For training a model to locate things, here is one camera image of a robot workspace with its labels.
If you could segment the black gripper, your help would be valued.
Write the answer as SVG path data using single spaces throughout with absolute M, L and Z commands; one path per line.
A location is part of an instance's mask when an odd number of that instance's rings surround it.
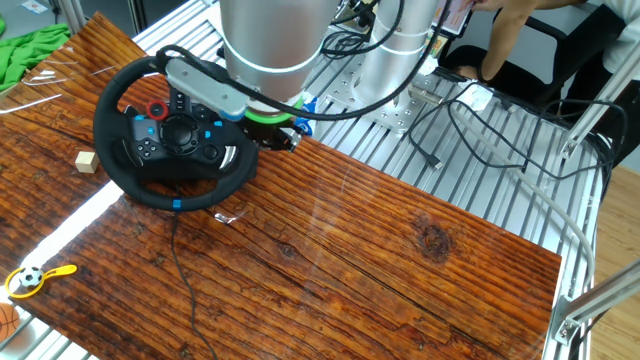
M 255 142 L 260 149 L 294 152 L 302 141 L 303 133 L 296 128 L 279 128 L 245 118 L 243 130 L 247 138 Z

